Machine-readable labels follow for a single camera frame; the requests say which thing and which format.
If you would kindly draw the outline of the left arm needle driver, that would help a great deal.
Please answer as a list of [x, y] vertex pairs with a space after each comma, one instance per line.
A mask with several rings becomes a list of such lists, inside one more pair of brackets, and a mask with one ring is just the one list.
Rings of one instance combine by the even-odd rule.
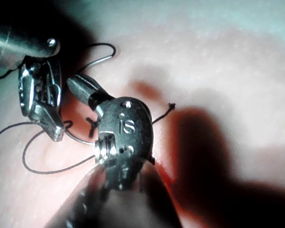
[[23, 116], [39, 120], [41, 108], [57, 111], [61, 104], [62, 82], [58, 57], [26, 57], [19, 69], [19, 102]]

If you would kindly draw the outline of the right arm needle driver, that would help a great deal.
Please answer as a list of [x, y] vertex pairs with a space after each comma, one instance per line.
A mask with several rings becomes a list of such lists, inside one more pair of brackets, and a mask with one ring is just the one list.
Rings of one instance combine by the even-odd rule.
[[95, 161], [140, 157], [152, 162], [153, 126], [149, 108], [133, 97], [93, 101], [98, 140]]

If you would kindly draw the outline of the left arm needle driver jaw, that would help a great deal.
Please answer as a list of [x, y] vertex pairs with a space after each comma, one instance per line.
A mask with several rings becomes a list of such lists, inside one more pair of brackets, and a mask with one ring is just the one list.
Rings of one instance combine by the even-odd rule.
[[56, 108], [43, 104], [33, 104], [28, 116], [30, 120], [40, 124], [51, 140], [62, 141], [65, 126]]

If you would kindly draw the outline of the right arm needle driver jaw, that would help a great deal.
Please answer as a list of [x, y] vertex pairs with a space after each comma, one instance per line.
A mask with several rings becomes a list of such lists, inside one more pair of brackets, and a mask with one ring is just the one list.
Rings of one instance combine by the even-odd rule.
[[67, 79], [70, 92], [81, 103], [88, 105], [91, 94], [95, 92], [95, 85], [90, 77], [70, 77]]
[[[74, 77], [90, 77], [85, 74], [76, 74]], [[91, 98], [96, 99], [98, 101], [100, 100], [112, 100], [113, 97], [109, 95], [98, 83], [96, 80], [94, 80], [92, 77], [90, 77], [93, 81], [93, 84], [95, 85], [95, 92], [90, 95]]]

